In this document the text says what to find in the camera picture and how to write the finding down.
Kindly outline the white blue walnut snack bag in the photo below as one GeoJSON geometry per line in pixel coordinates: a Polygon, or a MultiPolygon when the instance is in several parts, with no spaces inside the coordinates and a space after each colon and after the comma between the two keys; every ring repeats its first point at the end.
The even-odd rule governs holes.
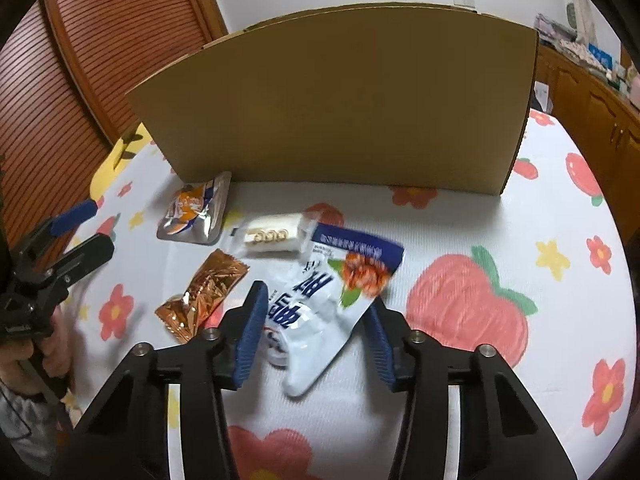
{"type": "Polygon", "coordinates": [[[319,222],[303,257],[273,289],[262,330],[286,396],[304,396],[404,260],[401,244],[319,222]]]}

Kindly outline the silver orange snack pouch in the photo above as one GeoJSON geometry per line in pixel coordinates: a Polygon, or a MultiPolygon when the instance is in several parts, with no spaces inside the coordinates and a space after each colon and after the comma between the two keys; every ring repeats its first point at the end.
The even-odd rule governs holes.
{"type": "Polygon", "coordinates": [[[231,172],[223,171],[213,180],[180,188],[158,222],[156,237],[168,242],[215,244],[222,230],[230,184],[231,172]]]}

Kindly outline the small white fan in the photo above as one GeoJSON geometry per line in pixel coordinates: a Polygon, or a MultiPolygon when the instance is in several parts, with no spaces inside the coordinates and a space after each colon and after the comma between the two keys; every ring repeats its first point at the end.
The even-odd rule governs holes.
{"type": "Polygon", "coordinates": [[[567,5],[565,6],[565,13],[567,18],[567,23],[570,25],[572,29],[577,30],[578,23],[577,23],[577,14],[576,14],[574,3],[572,2],[567,3],[567,5]]]}

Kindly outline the brown cardboard box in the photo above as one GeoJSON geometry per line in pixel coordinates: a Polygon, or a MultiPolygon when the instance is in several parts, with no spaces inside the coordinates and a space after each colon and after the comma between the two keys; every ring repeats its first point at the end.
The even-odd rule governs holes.
{"type": "Polygon", "coordinates": [[[523,140],[535,29],[427,3],[296,12],[128,92],[178,176],[498,195],[523,140]]]}

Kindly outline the white roll candy packet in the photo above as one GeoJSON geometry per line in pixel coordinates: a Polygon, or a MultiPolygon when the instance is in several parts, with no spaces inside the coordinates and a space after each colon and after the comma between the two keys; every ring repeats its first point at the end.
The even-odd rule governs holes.
{"type": "Polygon", "coordinates": [[[222,248],[238,258],[298,255],[307,249],[317,226],[313,214],[262,214],[235,226],[222,248]]]}

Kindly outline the orange foil snack packet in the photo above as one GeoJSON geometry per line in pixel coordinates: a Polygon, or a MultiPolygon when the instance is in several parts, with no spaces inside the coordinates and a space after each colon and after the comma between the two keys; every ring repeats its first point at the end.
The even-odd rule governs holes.
{"type": "Polygon", "coordinates": [[[200,333],[248,270],[241,260],[216,249],[195,272],[184,293],[166,300],[155,314],[178,343],[185,344],[200,333]]]}

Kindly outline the wooden sideboard cabinet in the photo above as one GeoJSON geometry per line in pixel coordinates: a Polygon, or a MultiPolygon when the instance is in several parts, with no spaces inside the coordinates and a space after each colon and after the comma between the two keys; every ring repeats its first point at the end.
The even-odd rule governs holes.
{"type": "Polygon", "coordinates": [[[588,162],[623,238],[639,229],[639,112],[588,70],[540,46],[536,79],[588,162]]]}

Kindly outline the white floral bed sheet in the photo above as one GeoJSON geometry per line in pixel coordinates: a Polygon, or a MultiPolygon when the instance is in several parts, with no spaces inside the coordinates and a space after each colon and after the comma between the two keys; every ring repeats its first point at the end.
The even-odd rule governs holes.
{"type": "Polygon", "coordinates": [[[74,390],[81,416],[128,350],[177,339],[160,318],[213,252],[243,261],[230,310],[257,281],[269,310],[256,361],[224,395],[244,479],[383,479],[405,398],[390,355],[370,350],[372,301],[446,347],[501,356],[533,397],[579,478],[610,455],[631,411],[636,315],[620,234],[559,119],[531,112],[498,196],[314,183],[230,186],[213,246],[163,224],[186,186],[146,144],[76,233],[104,234],[111,260],[75,285],[74,390]]]}

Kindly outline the beige curtain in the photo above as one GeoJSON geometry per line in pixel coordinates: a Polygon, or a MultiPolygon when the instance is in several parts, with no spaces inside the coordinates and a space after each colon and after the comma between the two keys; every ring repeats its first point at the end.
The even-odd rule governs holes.
{"type": "Polygon", "coordinates": [[[597,27],[594,22],[590,0],[572,0],[574,29],[577,30],[578,41],[598,45],[597,27]]]}

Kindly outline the yellow plush toy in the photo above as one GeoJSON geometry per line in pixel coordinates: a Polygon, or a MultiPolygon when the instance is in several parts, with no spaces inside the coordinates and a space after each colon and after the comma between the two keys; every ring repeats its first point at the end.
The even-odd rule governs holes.
{"type": "Polygon", "coordinates": [[[102,206],[104,193],[122,170],[129,165],[142,148],[152,142],[152,136],[142,122],[115,142],[112,150],[108,153],[107,158],[101,162],[90,182],[90,198],[98,207],[102,206]]]}

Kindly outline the wall switch plate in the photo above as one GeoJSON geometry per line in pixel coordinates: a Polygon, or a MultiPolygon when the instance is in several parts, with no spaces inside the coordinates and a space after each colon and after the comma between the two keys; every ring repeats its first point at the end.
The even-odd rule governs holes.
{"type": "Polygon", "coordinates": [[[466,10],[476,10],[475,0],[452,0],[454,6],[458,6],[459,8],[463,8],[466,10]]]}

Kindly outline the wooden louvered wardrobe door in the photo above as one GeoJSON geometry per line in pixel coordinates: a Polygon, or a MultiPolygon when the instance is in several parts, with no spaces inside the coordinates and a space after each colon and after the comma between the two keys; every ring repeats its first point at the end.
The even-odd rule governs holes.
{"type": "Polygon", "coordinates": [[[139,118],[127,92],[224,36],[216,0],[35,0],[1,49],[1,229],[15,246],[89,195],[139,118]]]}

